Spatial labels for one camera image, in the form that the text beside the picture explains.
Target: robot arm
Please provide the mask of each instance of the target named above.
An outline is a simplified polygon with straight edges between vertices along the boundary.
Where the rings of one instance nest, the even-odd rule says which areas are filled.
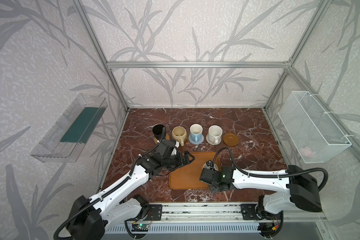
[[[150,178],[159,175],[162,169],[172,172],[190,164],[194,159],[188,151],[184,154],[177,151],[176,142],[166,139],[160,141],[153,149],[135,159],[131,170],[108,188],[88,199],[84,196],[76,199],[70,217],[60,225],[53,238],[99,240],[115,224],[130,218],[143,218],[147,214],[149,203],[141,196],[136,195],[125,203],[121,201]],[[58,235],[64,227],[71,237]]]
[[[322,168],[302,170],[295,165],[289,165],[288,170],[253,171],[244,170],[237,166],[229,148],[220,149],[216,156],[224,149],[230,153],[231,161],[235,167],[223,167],[221,172],[211,168],[213,161],[208,161],[200,176],[200,181],[209,185],[212,193],[230,189],[255,188],[271,190],[276,193],[261,195],[256,208],[255,219],[272,219],[283,210],[305,210],[308,212],[321,212],[319,191],[328,180],[328,173]],[[321,171],[324,178],[319,186],[317,180],[309,173]]]
[[[259,197],[255,212],[251,214],[254,220],[272,219],[283,210],[297,210],[297,208],[310,212],[321,211],[319,190],[324,187],[327,179],[324,169],[303,171],[297,166],[290,165],[288,170],[271,172],[243,170],[236,165],[230,149],[224,147],[221,150],[224,149],[230,152],[235,167],[223,167],[221,172],[205,168],[200,180],[208,184],[213,193],[244,188],[275,191],[274,194]],[[137,220],[144,218],[149,203],[141,196],[136,195],[124,203],[121,201],[152,176],[159,175],[163,168],[171,172],[190,164],[194,159],[187,151],[184,154],[178,152],[174,142],[166,139],[160,141],[154,149],[134,161],[130,172],[108,188],[89,199],[81,196],[75,200],[70,217],[56,230],[54,240],[99,240],[105,231],[115,224],[131,218]],[[207,162],[207,165],[214,166],[214,161]],[[316,179],[308,174],[318,170],[324,172],[324,180],[319,187]],[[71,237],[58,236],[64,227]]]

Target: white wire basket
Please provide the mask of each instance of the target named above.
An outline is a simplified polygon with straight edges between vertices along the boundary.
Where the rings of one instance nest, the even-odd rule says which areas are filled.
[[[305,163],[326,162],[352,145],[308,91],[292,91],[279,117]]]

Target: mounting plate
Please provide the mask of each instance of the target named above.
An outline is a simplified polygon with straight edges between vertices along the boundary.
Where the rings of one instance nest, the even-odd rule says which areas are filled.
[[[256,205],[257,204],[240,204],[243,220],[259,220],[256,214]]]
[[[145,221],[150,221],[153,218],[153,221],[160,221],[161,220],[161,214],[163,210],[163,205],[161,204],[149,204],[148,206],[148,212],[151,212],[151,214],[147,215],[147,218],[145,218]]]

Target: white cup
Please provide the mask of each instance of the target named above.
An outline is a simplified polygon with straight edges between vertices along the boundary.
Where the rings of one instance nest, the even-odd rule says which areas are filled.
[[[223,130],[221,129],[221,127],[213,125],[208,129],[208,135],[206,136],[206,140],[209,144],[217,145],[221,142],[222,134]]]

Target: wallpaper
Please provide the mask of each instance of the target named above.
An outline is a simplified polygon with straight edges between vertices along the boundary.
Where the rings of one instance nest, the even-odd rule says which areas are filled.
[[[115,78],[134,107],[263,107],[283,69],[121,69]]]
[[[349,149],[325,163],[304,163],[278,116],[291,91],[302,91],[302,89],[293,77],[288,76],[267,109],[290,164],[300,166],[302,169],[322,167],[328,171],[329,180],[320,192],[323,211],[338,240],[360,240],[360,163]],[[312,173],[312,175],[319,182],[322,180],[321,173]]]
[[[82,2],[108,61],[288,61],[320,1]],[[281,69],[113,72],[131,107],[262,107]]]
[[[320,1],[82,2],[108,61],[287,61]]]
[[[30,156],[79,93],[109,103],[79,159]],[[0,239],[52,239],[96,192],[124,116],[70,1],[0,0]]]
[[[331,4],[294,67],[360,142],[360,0]]]

